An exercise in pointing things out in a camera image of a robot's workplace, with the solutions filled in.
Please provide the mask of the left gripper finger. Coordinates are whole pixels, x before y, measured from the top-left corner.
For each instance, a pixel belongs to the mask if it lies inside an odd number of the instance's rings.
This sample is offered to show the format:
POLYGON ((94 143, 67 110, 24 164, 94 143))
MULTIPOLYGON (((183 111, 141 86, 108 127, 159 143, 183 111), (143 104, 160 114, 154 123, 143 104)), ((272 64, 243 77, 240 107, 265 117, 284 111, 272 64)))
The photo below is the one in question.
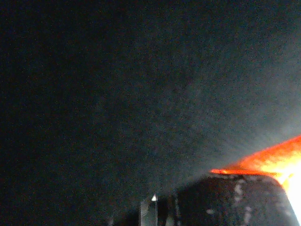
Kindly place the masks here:
POLYGON ((283 187, 272 177, 211 174, 139 209, 141 226, 298 226, 283 187))

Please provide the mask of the orange jacket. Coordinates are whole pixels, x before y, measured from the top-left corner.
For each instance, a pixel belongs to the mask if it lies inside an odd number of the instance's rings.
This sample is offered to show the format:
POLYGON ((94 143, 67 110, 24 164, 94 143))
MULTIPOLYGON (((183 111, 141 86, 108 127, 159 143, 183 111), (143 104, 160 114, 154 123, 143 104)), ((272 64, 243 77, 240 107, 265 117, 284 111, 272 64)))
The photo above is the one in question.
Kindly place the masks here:
POLYGON ((262 175, 275 179, 285 190, 298 222, 301 222, 301 137, 251 154, 221 169, 222 175, 262 175))

